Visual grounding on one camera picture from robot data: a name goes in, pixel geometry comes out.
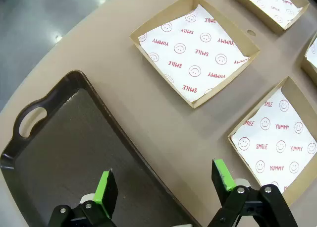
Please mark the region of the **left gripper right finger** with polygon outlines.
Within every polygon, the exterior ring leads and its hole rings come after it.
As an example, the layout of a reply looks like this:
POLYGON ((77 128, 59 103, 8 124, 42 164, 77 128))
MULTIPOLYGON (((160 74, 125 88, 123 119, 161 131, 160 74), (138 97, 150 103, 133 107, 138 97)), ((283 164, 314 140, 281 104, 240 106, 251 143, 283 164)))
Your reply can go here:
POLYGON ((238 185, 222 159, 212 161, 211 179, 221 203, 210 227, 236 227, 251 216, 260 227, 296 227, 284 197, 274 184, 255 190, 238 185))

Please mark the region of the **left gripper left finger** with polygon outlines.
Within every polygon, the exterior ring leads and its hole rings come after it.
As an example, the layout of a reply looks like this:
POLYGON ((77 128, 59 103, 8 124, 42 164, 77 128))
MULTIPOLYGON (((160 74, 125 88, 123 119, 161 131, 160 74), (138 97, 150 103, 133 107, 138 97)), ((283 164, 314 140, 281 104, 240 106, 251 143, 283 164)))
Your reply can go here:
POLYGON ((50 227, 114 227, 118 189, 112 170, 104 171, 97 189, 90 200, 77 207, 56 206, 51 214, 50 227))

